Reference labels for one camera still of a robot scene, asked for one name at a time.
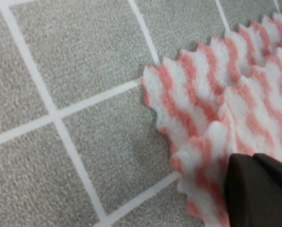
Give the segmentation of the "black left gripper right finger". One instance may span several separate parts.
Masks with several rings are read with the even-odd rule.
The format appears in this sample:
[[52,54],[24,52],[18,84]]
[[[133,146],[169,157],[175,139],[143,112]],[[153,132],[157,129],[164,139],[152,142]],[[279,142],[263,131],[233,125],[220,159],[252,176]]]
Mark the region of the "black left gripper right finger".
[[263,153],[254,154],[253,159],[282,187],[282,162]]

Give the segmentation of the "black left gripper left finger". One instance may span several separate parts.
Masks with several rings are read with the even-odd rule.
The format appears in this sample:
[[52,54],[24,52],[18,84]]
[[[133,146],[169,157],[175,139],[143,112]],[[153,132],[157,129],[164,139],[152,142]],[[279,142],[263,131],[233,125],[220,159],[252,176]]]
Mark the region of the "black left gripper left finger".
[[230,156],[224,189],[230,226],[282,227],[282,187],[253,156]]

